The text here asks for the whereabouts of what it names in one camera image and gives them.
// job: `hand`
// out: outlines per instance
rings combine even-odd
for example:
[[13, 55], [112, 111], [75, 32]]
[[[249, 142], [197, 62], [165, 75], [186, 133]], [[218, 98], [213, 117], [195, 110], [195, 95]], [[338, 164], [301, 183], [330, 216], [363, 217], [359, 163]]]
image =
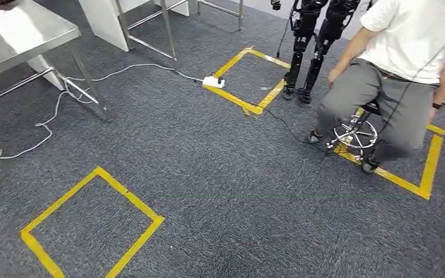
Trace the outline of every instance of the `hand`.
[[337, 77], [339, 75], [341, 75], [344, 71], [345, 71], [345, 68], [342, 68], [342, 67], [335, 67], [333, 70], [330, 71], [330, 73], [329, 73], [330, 88], [333, 87], [333, 82], [335, 82], [335, 79], [337, 79]]
[[430, 124], [432, 122], [432, 120], [434, 119], [434, 116], [436, 115], [436, 108], [431, 108], [431, 110], [429, 111], [429, 120], [427, 122], [427, 124]]

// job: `white panel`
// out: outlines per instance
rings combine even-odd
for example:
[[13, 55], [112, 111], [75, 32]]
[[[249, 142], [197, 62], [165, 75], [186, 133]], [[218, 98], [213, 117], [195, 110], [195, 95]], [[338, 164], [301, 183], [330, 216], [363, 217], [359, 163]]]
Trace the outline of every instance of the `white panel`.
[[[166, 7], [169, 7], [169, 6], [173, 5], [173, 4], [178, 3], [180, 0], [165, 0], [165, 1], [166, 1]], [[177, 12], [177, 13], [181, 13], [184, 16], [189, 16], [190, 15], [190, 8], [188, 6], [188, 2], [190, 2], [190, 1], [187, 1], [187, 2], [185, 2], [183, 4], [181, 4], [180, 6], [174, 8], [172, 11]], [[161, 6], [160, 0], [154, 0], [154, 4], [156, 4], [158, 6]]]
[[93, 33], [118, 48], [129, 51], [113, 0], [79, 0]]
[[[150, 0], [120, 0], [122, 11], [127, 12]], [[173, 5], [179, 0], [166, 0], [166, 6]], [[93, 33], [118, 48], [129, 51], [122, 27], [118, 20], [118, 9], [115, 0], [79, 0]], [[185, 16], [189, 16], [188, 3], [183, 3], [173, 9]]]
[[122, 7], [122, 11], [125, 13], [149, 1], [151, 0], [120, 0], [120, 7]]
[[[30, 65], [30, 67], [34, 69], [36, 72], [42, 72], [50, 67], [50, 65], [41, 55], [36, 56], [35, 58], [29, 60], [28, 65]], [[47, 79], [50, 83], [52, 83], [52, 85], [57, 87], [59, 90], [61, 91], [64, 90], [64, 87], [62, 86], [62, 83], [59, 81], [59, 78], [57, 77], [55, 72], [49, 72], [43, 77], [45, 77], [45, 79]]]

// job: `black watch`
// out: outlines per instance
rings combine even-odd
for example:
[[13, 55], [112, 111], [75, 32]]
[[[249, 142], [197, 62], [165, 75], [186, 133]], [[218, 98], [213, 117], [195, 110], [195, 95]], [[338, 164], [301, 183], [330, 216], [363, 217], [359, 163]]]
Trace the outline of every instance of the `black watch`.
[[437, 104], [437, 103], [432, 104], [432, 108], [436, 108], [436, 109], [441, 109], [442, 106], [443, 106], [443, 104]]

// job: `sneaker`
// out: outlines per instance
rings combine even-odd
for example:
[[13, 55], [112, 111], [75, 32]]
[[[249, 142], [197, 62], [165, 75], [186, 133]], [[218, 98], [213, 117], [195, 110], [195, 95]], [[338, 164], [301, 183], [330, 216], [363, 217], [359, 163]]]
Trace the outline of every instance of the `sneaker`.
[[361, 161], [361, 170], [366, 174], [373, 174], [380, 164], [373, 158], [372, 155], [366, 156]]
[[318, 136], [316, 135], [316, 132], [313, 130], [312, 132], [310, 132], [309, 136], [308, 136], [308, 142], [310, 144], [316, 144], [319, 141], [321, 141], [323, 138], [323, 136]]

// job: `stainless steel table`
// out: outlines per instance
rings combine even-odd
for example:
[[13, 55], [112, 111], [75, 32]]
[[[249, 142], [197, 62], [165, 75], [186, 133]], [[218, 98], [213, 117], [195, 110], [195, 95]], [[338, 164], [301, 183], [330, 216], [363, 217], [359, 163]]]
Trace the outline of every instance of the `stainless steel table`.
[[81, 35], [73, 23], [32, 0], [24, 0], [12, 10], [0, 10], [0, 73], [40, 56], [60, 45], [67, 45], [74, 61], [91, 90], [85, 92], [71, 80], [50, 66], [42, 72], [29, 76], [0, 94], [0, 97], [24, 86], [27, 83], [54, 72], [61, 82], [77, 89], [100, 108], [102, 117], [108, 120], [109, 109], [92, 84], [91, 77], [82, 64], [77, 51], [69, 43]]

